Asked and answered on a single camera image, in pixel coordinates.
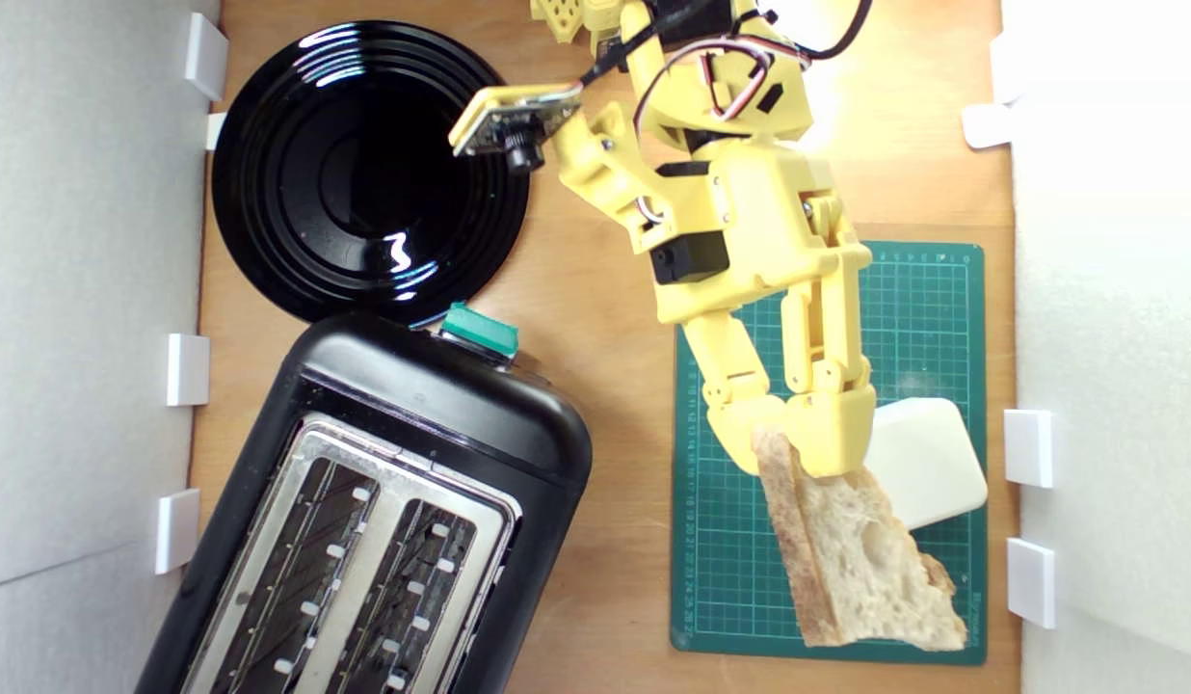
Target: white block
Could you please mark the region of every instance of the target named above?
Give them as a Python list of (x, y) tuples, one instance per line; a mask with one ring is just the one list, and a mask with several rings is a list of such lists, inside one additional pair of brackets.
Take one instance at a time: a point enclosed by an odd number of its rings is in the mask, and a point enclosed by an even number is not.
[(1008, 144), (1012, 137), (1011, 111), (1002, 104), (972, 104), (962, 113), (965, 140), (974, 150)]
[(158, 532), (154, 551), (154, 573), (164, 575), (189, 562), (198, 550), (200, 490), (185, 489), (158, 500)]
[(1053, 425), (1045, 409), (1005, 409), (1002, 413), (1002, 445), (1006, 479), (1015, 483), (1049, 489), (1054, 486)]
[(985, 475), (952, 400), (908, 398), (874, 412), (866, 467), (909, 530), (978, 509)]
[(207, 152), (213, 152), (216, 146), (218, 146), (218, 133), (223, 130), (223, 123), (226, 121), (226, 111), (222, 114), (208, 114), (206, 115), (206, 150)]
[(1006, 540), (1006, 609), (1054, 627), (1054, 552), (1018, 537)]
[(226, 80), (226, 37), (202, 13), (189, 18), (189, 52), (185, 79), (211, 101), (223, 99)]
[(168, 405), (205, 405), (210, 400), (210, 339), (168, 336)]

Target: green button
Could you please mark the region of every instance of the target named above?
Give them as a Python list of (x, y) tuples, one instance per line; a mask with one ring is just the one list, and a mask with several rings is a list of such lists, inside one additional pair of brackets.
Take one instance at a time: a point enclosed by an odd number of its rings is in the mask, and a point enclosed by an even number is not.
[(473, 312), (467, 304), (450, 304), (450, 311), (442, 323), (442, 330), (456, 337), (488, 348), (498, 355), (512, 358), (517, 355), (517, 329), (493, 320), (484, 313)]

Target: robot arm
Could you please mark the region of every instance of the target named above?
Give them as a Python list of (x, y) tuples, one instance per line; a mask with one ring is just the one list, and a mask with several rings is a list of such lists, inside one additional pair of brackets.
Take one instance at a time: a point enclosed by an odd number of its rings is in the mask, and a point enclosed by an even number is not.
[[(623, 57), (638, 95), (632, 113), (613, 102), (588, 119), (584, 82), (485, 88), (450, 140), (455, 155), (506, 154), (529, 171), (550, 139), (562, 183), (617, 220), (635, 254), (649, 254), (657, 318), (682, 327), (703, 373), (707, 421), (732, 461), (757, 474), (750, 439), (777, 423), (807, 474), (846, 474), (860, 467), (873, 420), (856, 295), (856, 273), (871, 256), (830, 173), (785, 144), (810, 124), (802, 80), (809, 54), (757, 17), (754, 0), (730, 8), (736, 35), (666, 58), (659, 36), (640, 40), (654, 27), (648, 6), (622, 4), (621, 36), (630, 37)], [(642, 132), (688, 161), (653, 170), (640, 152)], [(732, 315), (780, 293), (786, 401), (772, 394)]]

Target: white wall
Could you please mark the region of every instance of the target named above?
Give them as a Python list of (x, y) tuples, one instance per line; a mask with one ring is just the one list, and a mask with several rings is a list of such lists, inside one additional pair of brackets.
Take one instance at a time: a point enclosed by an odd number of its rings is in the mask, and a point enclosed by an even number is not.
[(1018, 404), (1054, 413), (1058, 555), (1028, 693), (1191, 692), (1191, 5), (1004, 0), (1035, 70), (1012, 105)]
[(189, 464), (191, 10), (218, 0), (0, 0), (0, 692), (127, 690), (179, 581), (151, 533)]

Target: black plate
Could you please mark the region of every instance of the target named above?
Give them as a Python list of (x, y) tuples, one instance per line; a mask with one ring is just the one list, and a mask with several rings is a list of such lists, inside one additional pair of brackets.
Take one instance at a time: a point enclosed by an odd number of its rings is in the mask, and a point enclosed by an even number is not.
[(285, 312), (436, 320), (515, 245), (528, 176), (455, 158), (467, 101), (503, 83), (447, 36), (406, 23), (326, 27), (279, 51), (231, 102), (214, 150), (219, 232)]

